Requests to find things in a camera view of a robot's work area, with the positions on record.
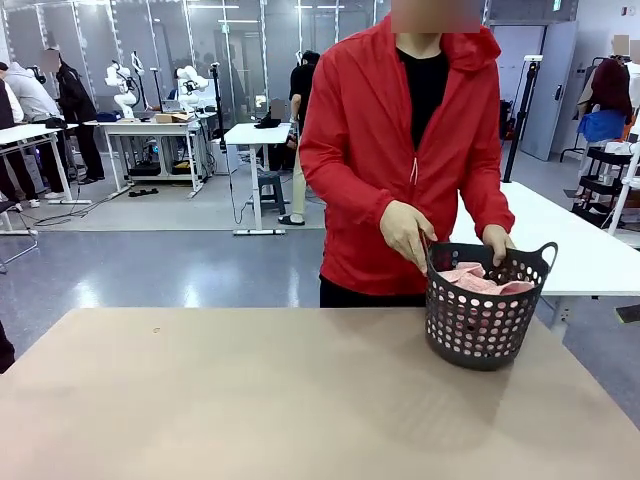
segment khaki pants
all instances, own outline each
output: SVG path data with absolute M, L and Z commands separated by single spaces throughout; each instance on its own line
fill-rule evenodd
M 304 173 L 300 166 L 300 147 L 298 147 L 298 150 L 296 151 L 296 163 L 293 167 L 293 202 L 291 204 L 291 213 L 304 217 L 304 199 L 306 191 L 307 181 L 304 179 Z

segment pink cloth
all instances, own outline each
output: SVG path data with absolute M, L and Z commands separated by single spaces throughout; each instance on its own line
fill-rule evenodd
M 493 280 L 485 280 L 485 270 L 480 263 L 460 262 L 455 270 L 440 272 L 442 278 L 456 287 L 483 295 L 515 295 L 533 288 L 531 282 L 512 281 L 497 285 Z

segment latex glove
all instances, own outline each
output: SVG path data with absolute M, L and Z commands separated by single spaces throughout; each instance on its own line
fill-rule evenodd
M 394 200 L 380 219 L 380 231 L 391 248 L 414 263 L 423 275 L 427 274 L 427 260 L 420 232 L 432 242 L 437 242 L 433 225 L 417 209 Z
M 499 267 L 507 256 L 507 248 L 516 248 L 507 231 L 500 225 L 484 227 L 482 243 L 493 248 L 493 265 L 496 267 Z

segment black plastic basket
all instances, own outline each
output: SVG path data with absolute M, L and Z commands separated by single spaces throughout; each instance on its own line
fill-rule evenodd
M 551 265 L 542 252 L 553 248 Z M 482 245 L 434 243 L 428 254 L 426 337 L 446 361 L 473 370 L 492 371 L 510 364 L 518 355 L 544 282 L 558 256 L 558 245 L 548 243 L 535 252 L 508 250 L 499 267 L 493 250 Z M 479 262 L 485 278 L 503 285 L 530 281 L 535 287 L 515 295 L 482 295 L 457 287 L 438 272 L 458 262 Z

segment hood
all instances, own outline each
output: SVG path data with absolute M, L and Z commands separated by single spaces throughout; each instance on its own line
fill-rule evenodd
M 9 65 L 9 69 L 7 70 L 7 75 L 18 75 L 21 77 L 35 78 L 33 71 L 22 68 L 18 62 L 11 62 L 11 65 Z
M 380 24 L 395 51 L 395 35 L 391 31 L 391 14 Z M 466 72 L 482 70 L 494 63 L 501 50 L 491 30 L 480 27 L 478 33 L 445 33 L 441 48 L 449 59 L 451 68 Z

